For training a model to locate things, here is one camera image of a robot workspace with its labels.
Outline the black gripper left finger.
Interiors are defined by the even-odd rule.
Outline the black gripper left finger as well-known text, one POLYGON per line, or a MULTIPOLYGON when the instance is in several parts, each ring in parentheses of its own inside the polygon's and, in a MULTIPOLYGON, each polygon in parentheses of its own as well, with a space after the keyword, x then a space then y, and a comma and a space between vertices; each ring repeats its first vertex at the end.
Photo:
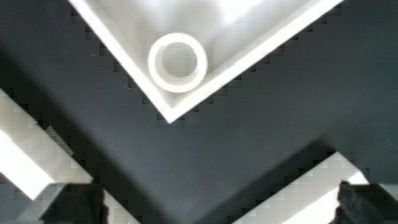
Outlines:
POLYGON ((41 215, 45 224, 109 224, 105 192, 96 184, 68 184, 41 215))

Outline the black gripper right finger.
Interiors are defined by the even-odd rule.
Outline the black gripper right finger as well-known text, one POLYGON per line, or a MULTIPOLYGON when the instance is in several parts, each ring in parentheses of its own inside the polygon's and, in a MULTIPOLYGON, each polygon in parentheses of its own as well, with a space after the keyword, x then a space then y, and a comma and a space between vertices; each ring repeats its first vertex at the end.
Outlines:
POLYGON ((340 183, 333 224, 398 224, 398 184, 340 183))

